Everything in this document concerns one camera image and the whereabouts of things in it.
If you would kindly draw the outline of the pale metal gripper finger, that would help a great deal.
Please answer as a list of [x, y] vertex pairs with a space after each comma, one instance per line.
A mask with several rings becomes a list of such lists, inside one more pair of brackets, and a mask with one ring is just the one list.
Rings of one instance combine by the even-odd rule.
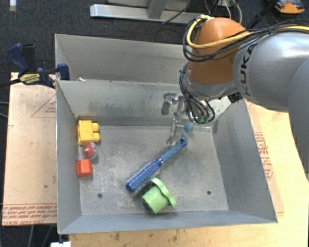
[[179, 142], [181, 139], [181, 136], [183, 134], [184, 130], [184, 123], [183, 121], [177, 121], [175, 124], [175, 135], [174, 135], [174, 141]]
[[172, 124], [171, 129], [170, 129], [170, 134], [168, 136], [168, 139], [166, 140], [167, 145], [174, 145], [175, 144], [175, 142], [174, 142], [175, 128], [176, 128], [176, 125]]

